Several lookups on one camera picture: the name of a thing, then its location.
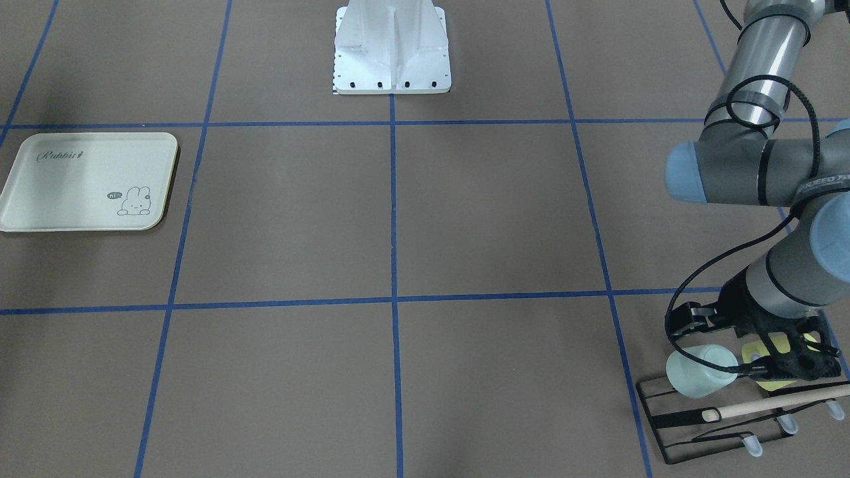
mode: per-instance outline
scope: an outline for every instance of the floor tile square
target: floor tile square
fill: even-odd
[[[691,2],[556,0],[552,11],[576,117],[705,115],[723,74]]]
[[[175,312],[144,476],[395,477],[391,316]]]
[[[451,91],[399,95],[399,120],[568,117],[544,2],[434,4],[448,22]]]
[[[389,296],[389,128],[211,128],[178,302]]]
[[[131,476],[162,312],[0,317],[0,475]]]
[[[15,124],[200,122],[226,2],[61,2]]]
[[[405,476],[643,476],[606,298],[401,304]]]
[[[568,125],[399,127],[399,293],[604,290]]]
[[[168,301],[201,130],[166,131],[177,138],[180,153],[162,221],[142,231],[0,233],[0,308]],[[9,133],[0,149],[0,184],[21,143],[44,132],[56,130]]]
[[[335,17],[346,4],[234,2],[213,121],[388,121],[387,95],[332,93]]]

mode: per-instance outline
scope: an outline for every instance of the plastic cup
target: plastic cup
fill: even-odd
[[[701,358],[721,367],[735,367],[738,359],[726,347],[708,344],[684,349],[692,356]],[[706,367],[686,358],[678,352],[673,352],[667,359],[667,379],[680,394],[690,398],[702,398],[710,395],[738,377],[736,373],[721,372]]]

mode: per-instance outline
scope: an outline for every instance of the white tray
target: white tray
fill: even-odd
[[[0,194],[0,230],[149,229],[165,212],[177,148],[168,133],[35,134]]]

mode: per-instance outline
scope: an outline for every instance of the rubber tip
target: rubber tip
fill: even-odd
[[[836,125],[833,129],[832,129],[832,131],[830,131],[830,133],[829,133],[829,134],[827,134],[826,136],[827,136],[827,137],[832,136],[833,134],[838,133],[839,131],[844,131],[845,129],[850,129],[850,118],[848,118],[848,119],[846,119],[846,120],[844,120],[844,121],[842,121],[842,122],[839,122],[839,123],[838,123],[838,124],[837,124],[837,125]]]
[[[847,415],[844,413],[844,409],[842,408],[841,403],[838,403],[835,400],[827,401],[826,407],[830,410],[830,416],[838,420],[839,422],[847,417]]]
[[[827,202],[818,211],[809,243],[821,267],[850,282],[850,192]]]
[[[664,173],[667,193],[679,201],[707,203],[694,143],[676,145],[667,157]]]
[[[796,422],[794,415],[781,415],[776,418],[776,421],[788,435],[796,435],[800,432],[800,425]]]
[[[755,458],[761,457],[764,454],[762,444],[758,441],[758,437],[755,435],[747,436],[744,439],[744,448],[746,448],[746,451]]]

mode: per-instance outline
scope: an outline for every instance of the blue tape line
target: blue tape line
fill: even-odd
[[[389,121],[232,121],[208,122],[210,128],[257,128],[285,126],[388,126]]]
[[[561,47],[558,41],[558,32],[555,29],[555,19],[552,14],[552,4],[550,0],[546,0],[546,10],[549,16],[549,27],[552,30],[552,44],[555,47],[555,54],[558,57],[558,69],[561,74],[561,83],[564,86],[564,98],[567,102],[567,112],[569,113],[569,119],[571,121],[570,126],[573,130],[573,139],[575,140],[575,152],[578,156],[579,160],[579,168],[581,170],[581,180],[584,183],[585,192],[587,195],[587,208],[590,211],[591,221],[593,224],[593,231],[596,235],[596,244],[599,250],[599,263],[602,265],[602,274],[605,279],[605,289],[607,292],[612,290],[611,287],[611,278],[608,271],[608,261],[605,259],[605,250],[602,244],[602,235],[599,232],[599,224],[596,217],[596,210],[593,206],[593,195],[590,189],[590,182],[587,178],[587,169],[585,168],[584,163],[584,154],[581,150],[581,139],[579,138],[579,130],[578,125],[575,123],[575,113],[573,112],[573,102],[570,98],[570,86],[567,83],[567,74],[564,69],[564,59],[563,55],[561,55]],[[626,347],[622,342],[622,331],[620,329],[620,319],[617,315],[616,305],[614,303],[614,298],[609,297],[610,307],[611,307],[611,317],[614,321],[614,329],[617,334],[617,341],[620,345],[620,358],[622,360],[623,371],[625,373],[626,379],[626,387],[629,390],[629,400],[632,403],[632,416],[634,417],[635,429],[637,431],[637,439],[640,442],[641,454],[643,456],[643,467],[646,471],[646,476],[648,478],[652,478],[652,465],[649,463],[649,453],[647,452],[646,447],[646,439],[643,436],[643,425],[640,421],[640,412],[638,411],[638,402],[635,399],[635,394],[632,389],[632,371],[629,366],[628,356],[626,355]]]
[[[524,299],[566,299],[577,297],[634,296],[634,295],[670,295],[676,289],[621,289],[596,291],[532,292],[532,293],[467,293],[446,295],[408,295],[392,297],[356,297],[346,299],[289,299],[256,300],[247,302],[198,302],[185,304],[150,305],[103,305],[91,307],[54,307],[39,309],[0,309],[0,316],[49,316],[57,314],[102,314],[109,312],[163,312],[166,310],[227,310],[260,309],[270,307],[309,307],[315,305],[357,305],[392,304],[413,302],[454,302],[464,300],[524,300]],[[685,293],[718,293],[719,287],[689,287]]]
[[[115,122],[80,124],[15,124],[9,129],[200,128],[203,122]]]
[[[408,295],[399,302],[454,302],[463,300],[564,299],[570,297],[604,297],[608,291],[539,292],[539,293],[463,293],[448,295]]]
[[[50,316],[56,314],[102,314],[105,312],[163,312],[164,304],[153,305],[103,305],[97,307],[51,307],[40,309],[4,309],[0,316]]]
[[[14,103],[12,103],[12,110],[9,112],[8,117],[6,118],[6,126],[3,128],[3,132],[0,133],[0,146],[3,146],[3,143],[6,141],[6,134],[9,132],[9,126],[12,124],[12,121],[14,121],[15,113],[18,112],[20,101],[24,97],[24,90],[26,90],[26,85],[30,82],[32,71],[36,68],[38,56],[42,54],[42,48],[44,48],[44,41],[47,40],[48,33],[50,32],[50,26],[53,24],[53,18],[54,16],[56,16],[56,9],[58,7],[59,0],[54,0],[53,7],[50,8],[50,13],[48,14],[48,20],[44,24],[42,36],[38,39],[38,46],[36,46],[36,51],[32,54],[30,66],[26,69],[26,74],[24,75],[23,81],[20,82],[20,88],[18,88],[18,95],[14,97]]]
[[[844,118],[820,118],[819,122],[840,122]],[[785,122],[808,122],[808,118],[786,118]],[[579,124],[628,124],[699,122],[702,118],[585,118],[575,119]],[[570,124],[569,119],[553,120],[449,120],[449,121],[397,121],[396,126],[442,126],[476,124]],[[246,121],[246,122],[116,122],[79,124],[13,124],[13,129],[120,129],[120,128],[286,128],[297,126],[388,126],[389,121]]]
[[[218,53],[215,61],[215,67],[212,70],[212,81],[210,82],[210,93],[207,99],[207,111],[204,116],[204,123],[209,123],[210,115],[213,111],[213,101],[215,100],[215,89],[218,82],[218,72],[221,68],[221,59],[224,55],[224,43],[227,39],[227,29],[230,23],[230,11],[233,7],[233,0],[228,0],[227,9],[224,11],[224,23],[221,29],[221,38],[218,41]],[[156,365],[154,366],[154,376],[150,383],[150,396],[148,397],[148,407],[144,414],[144,426],[142,428],[142,437],[139,441],[139,455],[136,457],[135,478],[141,478],[142,468],[145,464],[145,452],[148,445],[148,435],[150,434],[150,424],[153,420],[154,406],[156,404],[156,391],[159,388],[160,371],[162,369],[162,361],[165,358],[165,348],[168,341],[168,329],[171,326],[171,315],[174,306],[174,299],[177,295],[177,285],[180,278],[180,267],[183,263],[183,252],[186,245],[186,236],[189,231],[189,221],[192,215],[192,197],[195,194],[195,185],[197,183],[198,170],[201,167],[201,159],[203,158],[204,145],[207,142],[207,126],[201,130],[201,140],[198,145],[198,153],[195,157],[195,168],[192,171],[192,183],[189,188],[189,197],[186,201],[186,212],[183,219],[183,229],[180,232],[180,243],[177,251],[177,258],[174,260],[174,274],[171,283],[171,289],[168,293],[168,309],[165,313],[165,319],[162,321],[162,333],[160,336],[159,349],[156,353]]]
[[[269,307],[310,307],[315,305],[352,305],[352,304],[389,304],[390,297],[364,297],[354,299],[294,299],[294,300],[257,300],[252,302],[208,302],[198,304],[175,304],[174,310],[221,310],[221,309],[262,309]]]
[[[136,456],[136,470],[133,476],[141,478],[142,466],[145,464],[145,452],[148,448],[148,436],[150,435],[150,422],[154,417],[154,405],[156,404],[156,392],[159,389],[159,378],[162,372],[162,359],[165,357],[165,344],[168,341],[168,329],[171,327],[171,310],[166,310],[165,319],[162,321],[162,332],[160,334],[159,347],[156,350],[156,364],[154,365],[154,376],[150,381],[150,393],[148,394],[148,407],[144,411],[144,425],[142,426],[142,437],[139,441],[139,454]]]
[[[702,28],[703,30],[705,30],[705,34],[708,36],[708,41],[709,43],[711,43],[711,49],[714,50],[714,57],[717,58],[717,64],[720,66],[720,71],[722,71],[723,75],[726,76],[726,65],[723,64],[723,58],[720,56],[720,50],[717,49],[717,44],[714,43],[714,36],[712,36],[711,34],[711,29],[708,27],[706,16],[702,13],[702,8],[700,7],[700,3],[697,2],[697,0],[694,0],[694,7],[696,8],[696,13],[700,16]]]
[[[405,476],[404,427],[401,403],[401,343],[399,336],[399,256],[398,256],[398,196],[396,195],[395,155],[395,95],[389,95],[389,186],[390,212],[390,286],[393,294],[393,369],[395,382],[395,467],[396,477]]]
[[[640,409],[638,408],[638,399],[635,395],[634,379],[632,378],[632,367],[629,366],[629,357],[626,353],[626,341],[623,339],[623,331],[620,325],[620,314],[617,313],[617,304],[613,296],[608,297],[611,316],[614,317],[614,330],[617,335],[617,347],[620,348],[620,361],[622,362],[623,372],[626,374],[626,387],[629,390],[629,401],[632,403],[632,418],[637,428],[637,436],[640,442],[640,453],[643,457],[643,469],[648,478],[652,478],[652,464],[649,462],[649,450],[646,447],[646,439],[643,437],[643,425],[640,418]]]
[[[622,123],[631,123],[631,122],[639,122],[639,123],[656,123],[656,122],[698,122],[702,123],[702,118],[599,118],[599,119],[576,119],[575,122],[579,124],[597,124],[597,123],[613,123],[613,124],[622,124]]]
[[[567,124],[568,119],[517,119],[517,120],[408,120],[397,121],[400,126],[443,126],[463,124]]]

